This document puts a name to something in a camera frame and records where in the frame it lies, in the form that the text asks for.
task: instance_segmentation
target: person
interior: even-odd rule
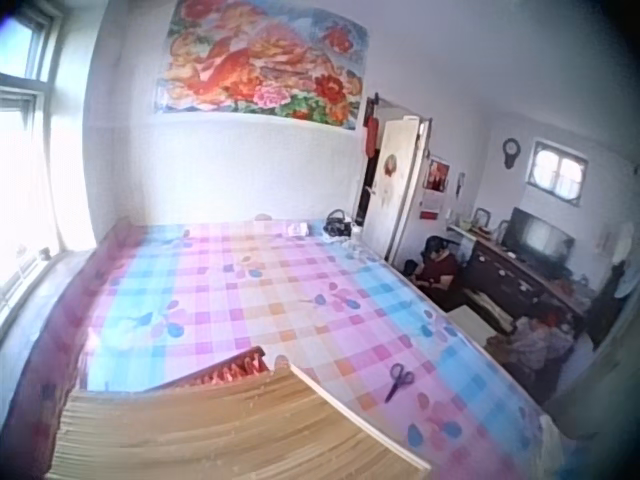
[[[487,352],[525,389],[549,361],[560,358],[573,345],[573,331],[561,322],[562,312],[553,304],[538,302],[515,323],[510,336],[487,339]]]
[[[428,297],[440,297],[449,289],[458,271],[458,262],[444,238],[429,237],[422,252],[422,265],[409,277]]]

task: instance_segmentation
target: red shirt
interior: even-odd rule
[[[431,281],[433,283],[440,283],[440,277],[446,277],[449,275],[455,275],[458,272],[458,262],[456,258],[450,253],[442,260],[436,262],[430,258],[424,263],[424,268],[420,275],[417,275],[418,280],[423,282]]]

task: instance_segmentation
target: tv screen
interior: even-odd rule
[[[575,239],[530,213],[514,208],[502,245],[545,273],[567,262]]]

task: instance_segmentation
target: white door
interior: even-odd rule
[[[385,124],[371,200],[362,239],[386,258],[405,202],[417,148],[420,120],[405,118]]]

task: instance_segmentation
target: plaid bedsheet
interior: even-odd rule
[[[286,228],[131,228],[88,314],[88,388],[145,390],[260,345],[436,478],[526,478],[541,411],[513,380],[371,252]],[[385,404],[397,362],[415,382]]]

